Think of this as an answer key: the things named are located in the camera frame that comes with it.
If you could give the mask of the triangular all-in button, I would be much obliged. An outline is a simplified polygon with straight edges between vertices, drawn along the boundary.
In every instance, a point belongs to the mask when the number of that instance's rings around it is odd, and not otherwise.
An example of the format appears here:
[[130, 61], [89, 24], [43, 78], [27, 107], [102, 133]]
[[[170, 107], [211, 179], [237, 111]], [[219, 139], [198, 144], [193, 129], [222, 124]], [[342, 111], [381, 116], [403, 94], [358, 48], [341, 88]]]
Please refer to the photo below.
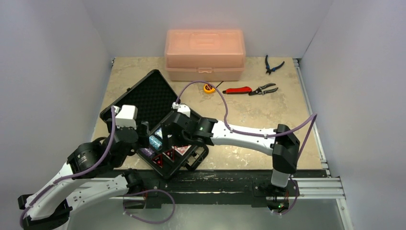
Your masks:
[[166, 152], [164, 152], [164, 155], [171, 161], [174, 162], [175, 161], [175, 153], [174, 153], [174, 149], [168, 150]]
[[162, 167], [163, 167], [163, 158], [162, 158], [162, 157], [163, 157], [163, 156], [162, 156], [161, 154], [159, 154], [159, 155], [153, 157], [151, 160], [152, 160], [157, 166], [159, 166], [160, 168], [162, 168]]

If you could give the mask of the black poker set case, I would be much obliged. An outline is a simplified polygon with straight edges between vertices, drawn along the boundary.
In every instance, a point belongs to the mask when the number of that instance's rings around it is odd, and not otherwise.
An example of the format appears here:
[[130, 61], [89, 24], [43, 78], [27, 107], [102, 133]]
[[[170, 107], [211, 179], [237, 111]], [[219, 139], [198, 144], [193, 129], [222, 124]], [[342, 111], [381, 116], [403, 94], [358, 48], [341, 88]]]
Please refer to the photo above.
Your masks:
[[[161, 128], [161, 121], [173, 111], [172, 103], [175, 102], [176, 99], [177, 95], [174, 90], [164, 79], [160, 71], [154, 69], [132, 88], [127, 89], [126, 93], [113, 102], [113, 105], [118, 107], [121, 107], [122, 105], [134, 105], [138, 109], [135, 119], [136, 124], [140, 125], [141, 121], [148, 121], [150, 130], [149, 135], [153, 135], [160, 139], [155, 135], [155, 132]], [[174, 149], [175, 147], [156, 150], [150, 145], [148, 148], [156, 153], [155, 156], [159, 154], [163, 156], [162, 168], [145, 156], [140, 149], [136, 154], [138, 154], [140, 158], [165, 179], [171, 178], [182, 167], [189, 171], [196, 170], [209, 153], [209, 149], [191, 145], [190, 149], [183, 156], [174, 151], [175, 161], [171, 162], [164, 155], [164, 152]], [[124, 162], [111, 162], [111, 165], [115, 168], [119, 168], [123, 166], [123, 163]]]

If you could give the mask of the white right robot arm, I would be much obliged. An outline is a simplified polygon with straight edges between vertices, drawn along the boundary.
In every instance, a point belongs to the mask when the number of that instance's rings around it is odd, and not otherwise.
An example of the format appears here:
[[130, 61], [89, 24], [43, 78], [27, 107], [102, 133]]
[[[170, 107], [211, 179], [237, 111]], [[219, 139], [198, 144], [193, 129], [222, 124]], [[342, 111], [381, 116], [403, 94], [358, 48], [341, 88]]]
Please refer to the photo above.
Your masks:
[[236, 146], [272, 157], [269, 189], [275, 195], [287, 190], [288, 181], [296, 173], [300, 141], [288, 126], [257, 129], [227, 125], [214, 118], [192, 118], [185, 104], [173, 104], [173, 110], [161, 121], [164, 149], [175, 146]]

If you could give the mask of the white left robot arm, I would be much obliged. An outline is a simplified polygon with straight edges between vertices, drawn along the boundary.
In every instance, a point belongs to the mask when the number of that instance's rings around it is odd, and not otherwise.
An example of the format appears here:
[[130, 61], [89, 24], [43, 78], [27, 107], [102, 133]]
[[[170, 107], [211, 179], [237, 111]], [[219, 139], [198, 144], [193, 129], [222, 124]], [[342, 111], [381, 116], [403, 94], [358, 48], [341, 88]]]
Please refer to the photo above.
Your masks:
[[136, 124], [137, 107], [112, 106], [111, 131], [107, 138], [84, 143], [68, 156], [60, 171], [38, 192], [22, 195], [18, 202], [25, 230], [66, 230], [74, 215], [88, 206], [114, 196], [137, 196], [144, 182], [135, 169], [83, 188], [122, 166], [127, 156], [147, 145], [148, 124]]

